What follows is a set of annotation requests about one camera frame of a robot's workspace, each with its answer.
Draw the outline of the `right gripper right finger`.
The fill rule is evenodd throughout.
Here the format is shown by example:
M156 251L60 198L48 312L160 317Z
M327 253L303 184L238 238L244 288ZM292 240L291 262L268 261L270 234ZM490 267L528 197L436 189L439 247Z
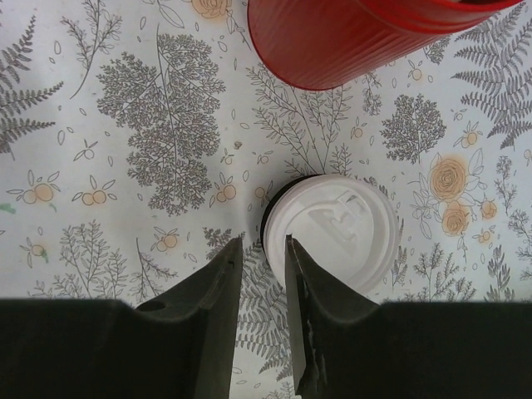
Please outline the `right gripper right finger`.
M377 304L285 241L295 392L303 398L528 398L529 303Z

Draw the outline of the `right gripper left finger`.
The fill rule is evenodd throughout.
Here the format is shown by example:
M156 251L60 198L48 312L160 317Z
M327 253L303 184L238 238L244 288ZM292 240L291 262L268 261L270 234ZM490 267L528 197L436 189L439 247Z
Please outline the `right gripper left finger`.
M226 398L241 239L136 308L110 299L4 299L4 398Z

